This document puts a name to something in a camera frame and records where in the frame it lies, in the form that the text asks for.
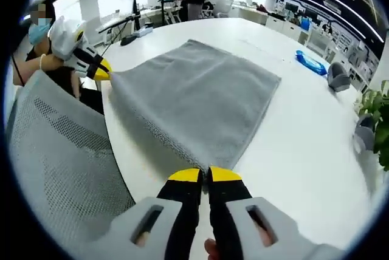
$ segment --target gray pants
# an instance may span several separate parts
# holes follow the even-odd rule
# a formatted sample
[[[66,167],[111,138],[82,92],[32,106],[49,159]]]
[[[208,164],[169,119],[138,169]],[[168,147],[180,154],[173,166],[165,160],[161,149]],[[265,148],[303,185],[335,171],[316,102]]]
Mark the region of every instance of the gray pants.
[[[200,19],[202,5],[199,4],[188,4],[188,20],[198,20]]]

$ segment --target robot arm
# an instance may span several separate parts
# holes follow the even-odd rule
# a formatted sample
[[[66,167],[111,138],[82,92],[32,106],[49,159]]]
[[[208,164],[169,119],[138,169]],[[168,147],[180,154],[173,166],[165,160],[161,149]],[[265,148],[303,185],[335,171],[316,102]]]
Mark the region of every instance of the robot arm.
[[[64,20],[61,16],[50,31],[52,52],[64,60],[64,65],[75,69],[79,77],[96,81],[109,80],[111,66],[84,35],[85,21]]]

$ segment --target black cable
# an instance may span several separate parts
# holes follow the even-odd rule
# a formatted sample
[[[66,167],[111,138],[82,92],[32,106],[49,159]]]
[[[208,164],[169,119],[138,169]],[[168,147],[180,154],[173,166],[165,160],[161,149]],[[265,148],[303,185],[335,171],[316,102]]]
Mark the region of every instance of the black cable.
[[[23,82],[22,75],[21,75],[20,72],[19,72],[18,65],[16,65],[16,61],[15,61],[15,58],[13,57],[13,55],[12,55],[12,61],[13,61],[13,64],[15,65],[15,69],[16,69],[16,71],[17,71],[17,73],[18,73],[20,82],[22,82],[22,85],[23,85],[23,87],[24,87],[25,84],[24,84],[24,82]]]
[[[127,20],[123,26],[122,29],[120,29],[119,33],[116,34],[116,36],[114,37],[114,39],[111,40],[111,43],[109,43],[109,46],[104,50],[102,56],[104,55],[104,53],[109,49],[109,47],[113,44],[114,40],[119,36],[119,34],[122,34],[124,28],[127,26],[127,23],[128,23],[129,20]]]

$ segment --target mesh chair back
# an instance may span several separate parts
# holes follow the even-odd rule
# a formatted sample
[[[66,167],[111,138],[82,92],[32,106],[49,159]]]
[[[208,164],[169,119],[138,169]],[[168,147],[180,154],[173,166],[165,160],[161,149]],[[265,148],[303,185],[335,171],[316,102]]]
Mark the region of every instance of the mesh chair back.
[[[37,71],[14,104],[7,140],[31,210],[67,251],[103,236],[134,205],[104,117]]]
[[[228,14],[231,11],[233,0],[220,0],[216,3],[213,9],[213,14],[216,16],[218,13]]]

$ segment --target face mask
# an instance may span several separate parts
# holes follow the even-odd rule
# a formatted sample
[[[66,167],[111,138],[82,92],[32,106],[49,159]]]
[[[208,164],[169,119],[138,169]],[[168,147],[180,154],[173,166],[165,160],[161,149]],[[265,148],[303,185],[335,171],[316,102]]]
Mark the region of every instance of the face mask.
[[[50,22],[46,21],[47,18],[40,19],[38,20],[38,23],[44,23],[43,25],[32,24],[29,28],[29,41],[33,46],[40,43],[43,38],[47,36],[50,29]]]

